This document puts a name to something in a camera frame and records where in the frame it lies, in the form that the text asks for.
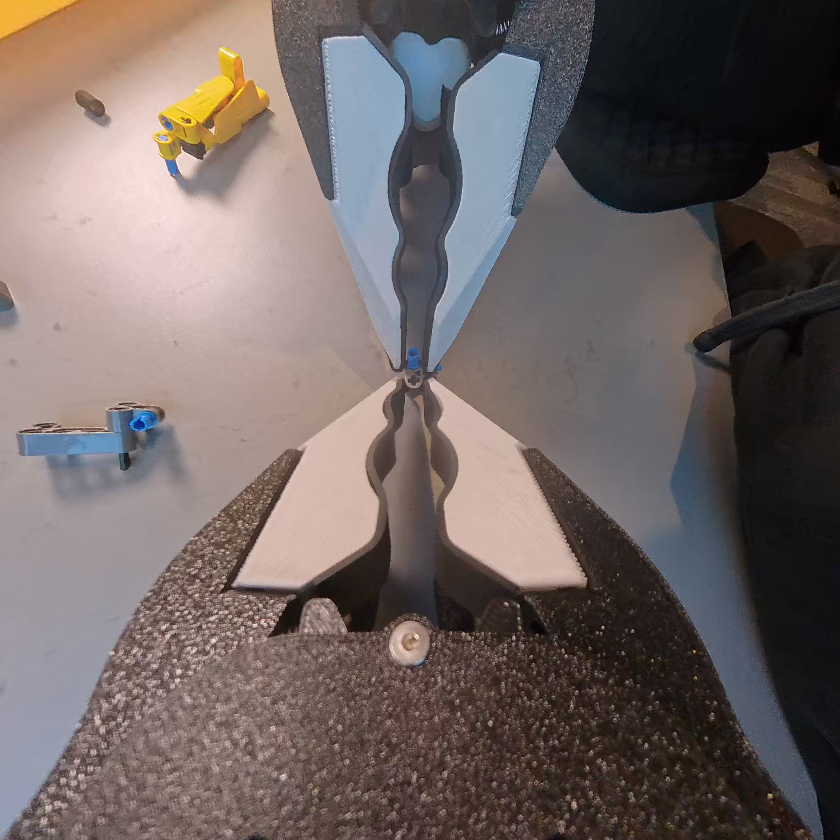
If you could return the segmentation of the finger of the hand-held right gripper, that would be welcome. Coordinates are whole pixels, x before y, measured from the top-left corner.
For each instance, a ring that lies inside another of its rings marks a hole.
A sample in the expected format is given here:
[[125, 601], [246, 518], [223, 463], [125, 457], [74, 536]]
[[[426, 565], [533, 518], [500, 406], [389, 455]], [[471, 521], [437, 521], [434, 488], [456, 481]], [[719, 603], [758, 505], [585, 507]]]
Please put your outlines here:
[[429, 302], [424, 367], [434, 373], [464, 325], [516, 223], [522, 157], [541, 66], [496, 52], [456, 83], [444, 151], [454, 194], [436, 243], [439, 277]]
[[406, 140], [406, 84], [365, 36], [322, 41], [333, 198], [330, 212], [392, 368], [402, 369], [403, 303], [394, 285], [403, 243], [392, 169]]

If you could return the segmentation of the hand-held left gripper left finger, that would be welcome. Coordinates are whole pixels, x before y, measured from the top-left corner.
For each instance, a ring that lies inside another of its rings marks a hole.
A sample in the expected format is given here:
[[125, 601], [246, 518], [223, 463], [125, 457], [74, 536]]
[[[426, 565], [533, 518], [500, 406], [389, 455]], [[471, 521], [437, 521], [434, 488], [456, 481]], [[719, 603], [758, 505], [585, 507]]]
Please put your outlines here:
[[297, 458], [234, 571], [239, 593], [330, 599], [352, 632], [375, 627], [391, 562], [384, 479], [396, 462], [401, 381], [391, 380], [291, 453]]

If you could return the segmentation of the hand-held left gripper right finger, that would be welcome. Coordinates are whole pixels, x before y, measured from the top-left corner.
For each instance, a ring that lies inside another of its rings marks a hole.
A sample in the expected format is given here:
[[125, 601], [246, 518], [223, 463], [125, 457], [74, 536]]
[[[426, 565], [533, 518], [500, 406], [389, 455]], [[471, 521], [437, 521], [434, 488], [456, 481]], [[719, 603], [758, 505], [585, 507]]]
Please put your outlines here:
[[425, 427], [444, 607], [477, 623], [497, 600], [586, 589], [524, 444], [438, 381], [425, 383]]

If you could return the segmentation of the grey desk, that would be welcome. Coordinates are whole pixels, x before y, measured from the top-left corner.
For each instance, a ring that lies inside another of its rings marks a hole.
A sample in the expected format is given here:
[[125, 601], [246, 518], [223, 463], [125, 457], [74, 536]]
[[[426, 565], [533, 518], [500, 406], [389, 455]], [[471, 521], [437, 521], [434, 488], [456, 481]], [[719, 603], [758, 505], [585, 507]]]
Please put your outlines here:
[[[89, 91], [103, 120], [77, 105]], [[85, 2], [2, 41], [2, 832], [166, 565], [390, 369], [312, 171], [269, 2]], [[441, 382], [539, 448], [654, 561], [803, 821], [733, 510], [713, 212], [598, 203], [557, 154]], [[160, 406], [131, 467], [21, 456], [40, 423]]]

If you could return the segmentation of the grey bent beam assembly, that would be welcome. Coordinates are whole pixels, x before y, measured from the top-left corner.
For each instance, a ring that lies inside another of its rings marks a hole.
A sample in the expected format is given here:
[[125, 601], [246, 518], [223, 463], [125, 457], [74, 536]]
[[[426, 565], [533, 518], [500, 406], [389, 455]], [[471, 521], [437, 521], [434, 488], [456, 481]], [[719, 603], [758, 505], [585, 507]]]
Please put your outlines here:
[[68, 427], [37, 423], [16, 433], [21, 456], [116, 455], [121, 471], [131, 467], [139, 435], [165, 420], [162, 407], [138, 402], [116, 403], [106, 412], [105, 427]]

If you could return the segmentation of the person's black hoodie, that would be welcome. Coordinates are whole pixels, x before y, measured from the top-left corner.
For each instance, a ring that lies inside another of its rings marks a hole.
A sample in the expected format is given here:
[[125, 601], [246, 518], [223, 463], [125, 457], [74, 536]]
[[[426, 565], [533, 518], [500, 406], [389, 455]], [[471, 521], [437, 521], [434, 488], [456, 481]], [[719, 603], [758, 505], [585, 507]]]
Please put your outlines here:
[[772, 153], [763, 179], [716, 206], [730, 319], [738, 510], [763, 651], [838, 838], [838, 165], [817, 143]]

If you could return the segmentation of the yellow parts bin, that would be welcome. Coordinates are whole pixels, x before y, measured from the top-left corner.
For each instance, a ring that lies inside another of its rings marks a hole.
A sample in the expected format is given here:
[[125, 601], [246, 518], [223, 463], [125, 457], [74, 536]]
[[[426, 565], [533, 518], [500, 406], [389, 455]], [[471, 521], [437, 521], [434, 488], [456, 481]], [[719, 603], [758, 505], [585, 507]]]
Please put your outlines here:
[[5, 39], [10, 35], [38, 23], [49, 16], [75, 4], [74, 0], [45, 0], [45, 1], [7, 1], [0, 4], [1, 34]]

